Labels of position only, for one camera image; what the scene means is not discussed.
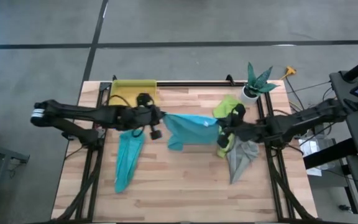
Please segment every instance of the cloth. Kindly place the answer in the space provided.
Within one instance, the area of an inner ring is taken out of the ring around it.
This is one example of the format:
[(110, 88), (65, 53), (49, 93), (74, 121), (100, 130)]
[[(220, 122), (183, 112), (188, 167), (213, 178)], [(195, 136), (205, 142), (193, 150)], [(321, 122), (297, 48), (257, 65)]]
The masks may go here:
[(145, 136), (142, 133), (139, 137), (132, 136), (132, 131), (126, 131), (119, 136), (119, 147), (116, 166), (115, 191), (124, 191), (134, 177), (137, 160), (142, 151)]
[(229, 161), (230, 184), (239, 180), (244, 170), (258, 157), (258, 153), (259, 147), (256, 143), (243, 142), (237, 136), (234, 138), (233, 148), (226, 155)]
[(172, 133), (168, 148), (182, 151), (184, 144), (216, 144), (219, 125), (215, 118), (191, 114), (165, 114), (164, 124)]
[[(241, 103), (241, 101), (235, 99), (231, 95), (226, 95), (222, 102), (213, 110), (212, 114), (214, 115), (214, 118), (225, 118), (239, 103)], [(228, 150), (233, 147), (233, 142), (234, 135), (231, 134), (229, 135), (229, 144), (227, 144), (225, 148), (219, 147), (216, 154), (219, 157), (224, 158)]]

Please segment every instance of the wooden table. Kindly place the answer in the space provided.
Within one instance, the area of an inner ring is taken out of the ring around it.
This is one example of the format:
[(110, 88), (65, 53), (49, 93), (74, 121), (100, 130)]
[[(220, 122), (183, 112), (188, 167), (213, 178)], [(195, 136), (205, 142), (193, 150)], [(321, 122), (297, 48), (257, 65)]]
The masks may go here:
[[(284, 82), (270, 92), (274, 109), (291, 113)], [(79, 105), (95, 106), (99, 82), (84, 82)], [(240, 87), (157, 87), (156, 104), (171, 113), (212, 116), (224, 95), (237, 95)], [(259, 118), (257, 105), (248, 106), (245, 120)], [(75, 121), (84, 128), (91, 123)], [(139, 157), (135, 176), (122, 194), (114, 192), (119, 132), (106, 133), (94, 222), (261, 222), (277, 221), (264, 145), (259, 157), (233, 185), (225, 159), (216, 156), (217, 146), (185, 146), (183, 152), (170, 151), (171, 134), (163, 124), (161, 139), (152, 141), (149, 129)], [(80, 147), (69, 143), (67, 154)], [(78, 193), (86, 149), (65, 161), (52, 218), (58, 217)], [(292, 192), (313, 216), (317, 216), (301, 154), (291, 148), (283, 151)], [(285, 200), (280, 192), (283, 210)]]

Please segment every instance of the concrete floor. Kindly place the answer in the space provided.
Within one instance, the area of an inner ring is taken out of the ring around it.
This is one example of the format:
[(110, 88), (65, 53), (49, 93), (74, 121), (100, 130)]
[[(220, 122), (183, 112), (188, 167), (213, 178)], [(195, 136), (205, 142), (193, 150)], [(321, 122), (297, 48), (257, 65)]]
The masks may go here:
[[(102, 0), (0, 0), (0, 44), (91, 43)], [(358, 40), (358, 0), (118, 1), (110, 0), (99, 42)], [(0, 50), (0, 146), (31, 155), (0, 193), (0, 223), (49, 219), (67, 142), (52, 128), (29, 122), (36, 101), (75, 104), (89, 49)], [(222, 80), (246, 78), (287, 65), (295, 89), (326, 82), (358, 63), (358, 45), (98, 49), (90, 80)], [(319, 103), (325, 84), (299, 91), (304, 105)], [(331, 137), (349, 137), (336, 124)], [(319, 217), (358, 223), (337, 209), (342, 189), (312, 189)]]

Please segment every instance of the yellow cloth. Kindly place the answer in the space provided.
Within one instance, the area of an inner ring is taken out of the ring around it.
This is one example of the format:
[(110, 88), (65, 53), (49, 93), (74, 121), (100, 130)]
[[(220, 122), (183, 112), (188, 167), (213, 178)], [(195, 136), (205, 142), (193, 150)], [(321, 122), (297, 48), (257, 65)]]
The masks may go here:
[[(235, 99), (232, 95), (226, 95), (222, 102), (213, 110), (214, 118), (225, 118), (232, 110), (236, 107), (237, 104), (241, 103), (239, 100)], [(219, 157), (224, 158), (226, 153), (233, 147), (234, 135), (229, 136), (229, 144), (225, 148), (219, 148), (216, 152)]]

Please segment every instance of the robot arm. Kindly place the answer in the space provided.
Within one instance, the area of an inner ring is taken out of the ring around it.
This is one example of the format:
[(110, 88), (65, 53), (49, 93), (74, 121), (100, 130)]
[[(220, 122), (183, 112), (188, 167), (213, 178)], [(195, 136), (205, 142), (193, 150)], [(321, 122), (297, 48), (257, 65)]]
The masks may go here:
[(65, 105), (55, 100), (47, 100), (34, 105), (31, 123), (38, 127), (55, 127), (67, 136), (76, 136), (83, 145), (96, 142), (99, 133), (95, 129), (83, 129), (66, 119), (93, 121), (102, 128), (113, 128), (127, 131), (150, 125), (151, 138), (161, 137), (154, 126), (160, 123), (164, 113), (154, 104), (150, 104), (150, 95), (141, 93), (137, 97), (137, 106), (131, 108), (123, 105), (100, 106), (89, 108), (84, 106)]
[(304, 134), (319, 124), (342, 122), (347, 115), (348, 111), (338, 100), (334, 99), (325, 100), (314, 107), (294, 114), (269, 116), (258, 120), (256, 124), (242, 122), (242, 117), (231, 113), (226, 118), (219, 118), (223, 134), (220, 135), (218, 144), (226, 147), (228, 143), (226, 139), (233, 133), (242, 141), (268, 142), (273, 147), (282, 148), (295, 135)]

